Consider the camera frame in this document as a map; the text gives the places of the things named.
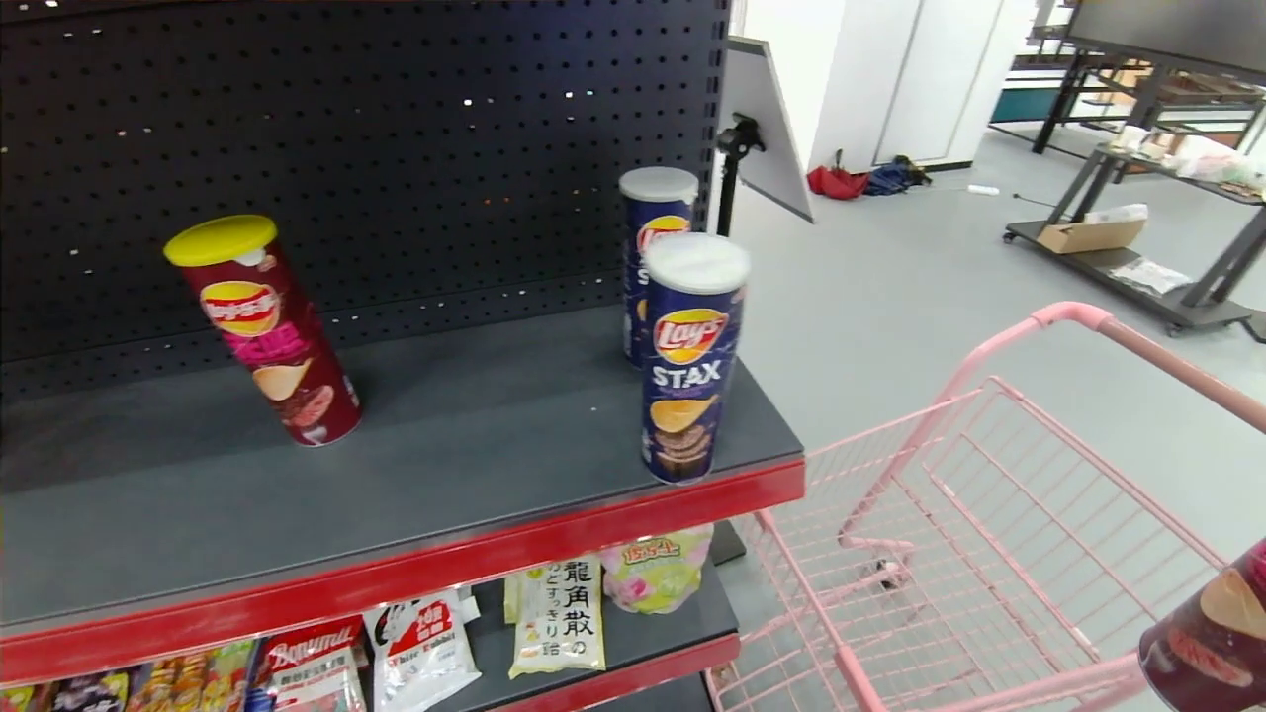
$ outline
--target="lay's stax can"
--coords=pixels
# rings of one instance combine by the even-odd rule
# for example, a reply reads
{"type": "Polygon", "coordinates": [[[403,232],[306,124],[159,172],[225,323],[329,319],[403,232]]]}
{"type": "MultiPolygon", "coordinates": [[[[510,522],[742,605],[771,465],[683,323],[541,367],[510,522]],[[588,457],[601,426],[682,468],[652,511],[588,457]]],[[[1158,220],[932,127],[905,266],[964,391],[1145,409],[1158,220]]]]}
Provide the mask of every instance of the lay's stax can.
{"type": "Polygon", "coordinates": [[[230,215],[177,234],[163,255],[185,272],[290,437],[315,447],[352,432],[361,402],[276,237],[263,215],[230,215]]]}
{"type": "Polygon", "coordinates": [[[628,208],[624,241],[624,356],[642,366],[646,338],[646,247],[661,234],[690,232],[699,179],[681,168],[651,166],[620,176],[628,208]]]}
{"type": "Polygon", "coordinates": [[[724,237],[686,233],[647,247],[646,269],[642,459],[685,484],[711,470],[752,261],[724,237]]]}

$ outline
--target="gray shelf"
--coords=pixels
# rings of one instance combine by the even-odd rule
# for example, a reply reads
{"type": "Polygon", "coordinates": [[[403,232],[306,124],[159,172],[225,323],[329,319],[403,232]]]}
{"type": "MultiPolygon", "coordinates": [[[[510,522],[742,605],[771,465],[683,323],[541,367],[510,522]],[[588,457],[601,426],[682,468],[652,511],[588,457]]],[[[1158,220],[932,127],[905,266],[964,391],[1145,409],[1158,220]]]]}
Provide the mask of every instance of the gray shelf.
{"type": "MultiPolygon", "coordinates": [[[[432,712],[495,709],[598,675],[615,674],[623,668],[694,645],[738,633],[738,620],[729,607],[729,599],[725,598],[720,579],[717,578],[711,564],[706,564],[699,592],[686,599],[681,608],[666,616],[627,613],[620,611],[609,598],[603,598],[603,631],[606,645],[605,673],[562,670],[520,675],[511,680],[508,673],[514,661],[514,626],[505,625],[501,607],[503,592],[500,580],[475,587],[475,598],[479,601],[482,616],[466,626],[466,633],[470,636],[475,664],[484,674],[466,689],[437,704],[432,712]]],[[[676,704],[660,708],[682,709],[676,704]]],[[[613,707],[613,709],[653,708],[613,707]]],[[[693,711],[695,707],[685,707],[685,709],[693,711]]]]}
{"type": "Polygon", "coordinates": [[[679,678],[594,708],[596,712],[715,712],[703,675],[679,678]]]}
{"type": "MultiPolygon", "coordinates": [[[[8,407],[0,622],[176,606],[667,492],[638,456],[619,324],[613,307],[347,350],[366,417],[316,450],[238,367],[8,407]]],[[[737,367],[713,481],[801,456],[737,367]]]]}

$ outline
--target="white snack bag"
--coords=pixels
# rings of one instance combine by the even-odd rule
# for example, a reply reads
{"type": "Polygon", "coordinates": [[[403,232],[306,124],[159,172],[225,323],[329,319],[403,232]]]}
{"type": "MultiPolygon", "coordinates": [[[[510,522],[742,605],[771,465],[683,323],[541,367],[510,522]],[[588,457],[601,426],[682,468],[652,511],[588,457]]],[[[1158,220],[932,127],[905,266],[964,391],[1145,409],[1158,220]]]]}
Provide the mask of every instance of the white snack bag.
{"type": "Polygon", "coordinates": [[[518,575],[511,680],[527,673],[606,669],[601,579],[596,554],[518,575]]]}
{"type": "Polygon", "coordinates": [[[456,590],[365,613],[375,712],[422,712],[480,677],[456,590]]]}

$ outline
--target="pink mesh wire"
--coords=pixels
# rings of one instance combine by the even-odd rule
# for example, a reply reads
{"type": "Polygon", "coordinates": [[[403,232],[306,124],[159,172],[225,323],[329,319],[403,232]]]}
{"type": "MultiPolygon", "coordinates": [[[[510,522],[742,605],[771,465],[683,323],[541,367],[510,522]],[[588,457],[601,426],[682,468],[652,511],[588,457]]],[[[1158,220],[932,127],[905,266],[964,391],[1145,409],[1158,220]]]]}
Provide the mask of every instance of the pink mesh wire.
{"type": "Polygon", "coordinates": [[[808,478],[736,522],[772,613],[709,677],[718,709],[1105,709],[1142,689],[1142,630],[1222,564],[998,379],[808,478]]]}

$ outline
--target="black pegboard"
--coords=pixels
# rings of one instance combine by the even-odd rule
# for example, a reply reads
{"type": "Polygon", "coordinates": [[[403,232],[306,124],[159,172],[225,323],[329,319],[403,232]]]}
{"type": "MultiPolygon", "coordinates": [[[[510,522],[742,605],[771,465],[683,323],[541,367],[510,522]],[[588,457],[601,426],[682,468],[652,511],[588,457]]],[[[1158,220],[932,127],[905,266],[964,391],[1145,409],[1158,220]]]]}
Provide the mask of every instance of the black pegboard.
{"type": "Polygon", "coordinates": [[[342,345],[618,300],[629,168],[704,218],[728,0],[0,10],[6,399],[224,362],[161,256],[211,217],[273,217],[342,345]]]}

